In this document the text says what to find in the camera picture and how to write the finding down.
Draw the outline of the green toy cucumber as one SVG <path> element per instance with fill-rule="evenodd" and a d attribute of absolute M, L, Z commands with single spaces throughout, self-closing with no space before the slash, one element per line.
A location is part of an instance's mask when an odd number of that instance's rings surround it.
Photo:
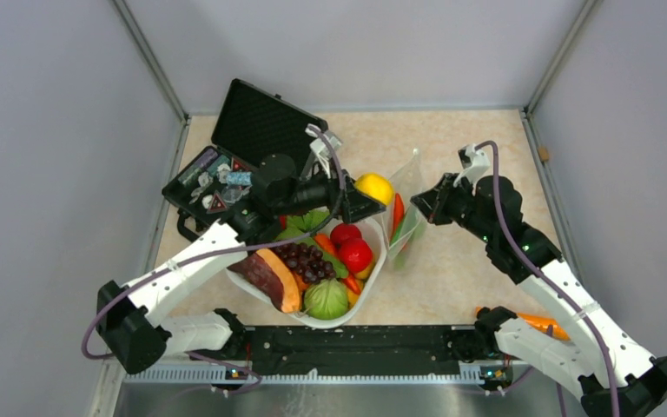
<path fill-rule="evenodd" d="M 425 232 L 421 215 L 409 216 L 398 226 L 388 249 L 388 262 L 395 271 L 404 271 L 412 265 L 417 243 Z"/>

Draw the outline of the yellow toy lemon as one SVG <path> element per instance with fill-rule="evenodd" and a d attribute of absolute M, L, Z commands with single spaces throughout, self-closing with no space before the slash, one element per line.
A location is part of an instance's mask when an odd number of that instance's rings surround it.
<path fill-rule="evenodd" d="M 389 205 L 395 195 L 393 185 L 382 175 L 377 173 L 365 173 L 354 183 L 356 189 L 372 197 L 374 200 Z"/>

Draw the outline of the clear zip top bag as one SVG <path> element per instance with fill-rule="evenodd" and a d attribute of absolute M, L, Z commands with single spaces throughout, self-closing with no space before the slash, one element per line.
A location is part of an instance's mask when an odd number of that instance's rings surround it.
<path fill-rule="evenodd" d="M 388 181 L 393 185 L 395 194 L 400 193 L 405 204 L 406 219 L 409 216 L 422 214 L 410 203 L 410 198 L 422 191 L 425 191 L 425 181 L 421 172 L 421 154 L 419 149 L 413 149 L 410 159 L 401 165 L 392 175 L 388 177 Z M 386 213 L 380 217 L 380 225 L 385 232 L 387 253 L 391 241 L 391 226 L 392 226 L 392 212 L 393 202 L 388 206 Z M 411 259 L 412 265 L 404 271 L 395 271 L 388 262 L 386 254 L 386 265 L 396 274 L 405 275 L 413 270 L 415 265 L 415 254 Z"/>

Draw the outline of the orange toy carrot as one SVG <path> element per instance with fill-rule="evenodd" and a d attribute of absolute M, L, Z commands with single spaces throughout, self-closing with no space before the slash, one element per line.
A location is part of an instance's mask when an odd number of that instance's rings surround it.
<path fill-rule="evenodd" d="M 394 200 L 393 200 L 392 226 L 391 226 L 392 239 L 395 237 L 395 234 L 404 216 L 405 216 L 405 204 L 402 200 L 400 193 L 396 193 L 394 195 Z"/>

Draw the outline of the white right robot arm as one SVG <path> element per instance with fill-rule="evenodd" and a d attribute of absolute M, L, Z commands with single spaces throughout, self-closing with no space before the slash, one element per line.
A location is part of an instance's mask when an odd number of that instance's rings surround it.
<path fill-rule="evenodd" d="M 474 345 L 486 358 L 507 354 L 577 398 L 590 416 L 645 416 L 667 399 L 667 356 L 634 341 L 589 294 L 560 250 L 524 220 L 522 196 L 499 174 L 492 141 L 459 151 L 413 206 L 432 225 L 456 224 L 478 238 L 491 264 L 541 304 L 567 334 L 561 341 L 508 308 L 482 310 Z"/>

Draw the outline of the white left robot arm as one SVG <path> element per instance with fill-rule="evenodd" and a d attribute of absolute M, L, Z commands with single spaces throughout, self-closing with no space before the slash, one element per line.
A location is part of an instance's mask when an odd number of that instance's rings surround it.
<path fill-rule="evenodd" d="M 309 124 L 309 145 L 319 171 L 305 177 L 290 156 L 265 156 L 251 174 L 251 186 L 207 231 L 154 270 L 122 285 L 104 284 L 97 296 L 96 332 L 127 374 L 139 374 L 162 357 L 196 350 L 214 350 L 233 359 L 244 337 L 218 314 L 190 323 L 168 324 L 177 304 L 214 275 L 252 253 L 278 247 L 283 215 L 327 209 L 322 225 L 332 220 L 356 223 L 385 211 L 386 204 L 356 189 L 342 168 L 335 133 Z"/>

